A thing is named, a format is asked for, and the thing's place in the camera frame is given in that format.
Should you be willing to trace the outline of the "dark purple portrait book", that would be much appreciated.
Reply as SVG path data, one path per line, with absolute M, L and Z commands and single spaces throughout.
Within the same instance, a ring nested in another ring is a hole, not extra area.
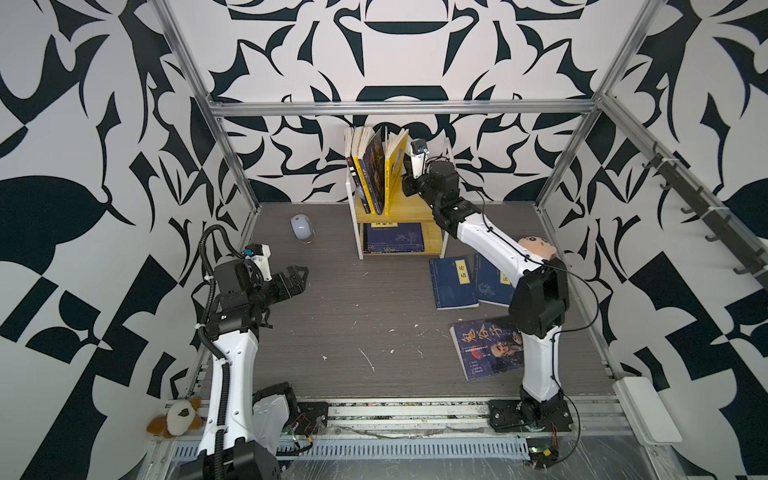
M 376 215 L 381 215 L 385 206 L 385 153 L 381 130 L 361 129 L 358 160 L 370 208 Z

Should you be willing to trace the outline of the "yellow cartoon book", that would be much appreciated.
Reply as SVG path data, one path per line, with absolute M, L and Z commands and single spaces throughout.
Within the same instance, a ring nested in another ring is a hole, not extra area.
M 370 135 L 369 128 L 365 126 L 355 127 L 352 134 L 351 157 L 356 173 L 356 184 L 359 190 L 361 204 L 367 214 L 375 212 L 373 201 L 370 199 L 370 191 L 366 179 L 366 170 L 364 168 L 364 155 L 367 148 Z
M 384 208 L 383 214 L 389 215 L 393 204 L 395 186 L 401 175 L 404 157 L 409 140 L 409 130 L 401 129 L 395 134 L 388 132 L 384 141 Z

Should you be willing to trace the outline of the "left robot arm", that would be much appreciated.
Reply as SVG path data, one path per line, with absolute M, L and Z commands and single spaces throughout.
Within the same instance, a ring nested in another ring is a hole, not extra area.
M 278 447 L 283 430 L 299 414 L 289 383 L 253 389 L 259 333 L 269 328 L 273 305 L 306 289 L 309 271 L 290 266 L 270 270 L 266 244 L 236 250 L 232 258 L 213 265 L 207 240 L 224 229 L 206 228 L 198 243 L 210 289 L 196 333 L 212 355 L 213 373 L 208 418 L 196 457 L 179 468 L 181 479 L 278 479 Z

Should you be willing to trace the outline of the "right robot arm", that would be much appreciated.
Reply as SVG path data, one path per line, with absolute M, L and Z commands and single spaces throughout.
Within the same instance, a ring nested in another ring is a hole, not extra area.
M 524 248 L 494 226 L 482 208 L 461 196 L 459 173 L 444 157 L 407 161 L 402 192 L 421 198 L 443 233 L 488 260 L 514 290 L 508 315 L 491 324 L 518 336 L 512 349 L 522 355 L 525 374 L 519 399 L 490 402 L 491 428 L 509 432 L 570 426 L 576 407 L 562 390 L 557 360 L 569 308 L 571 275 L 564 263 Z

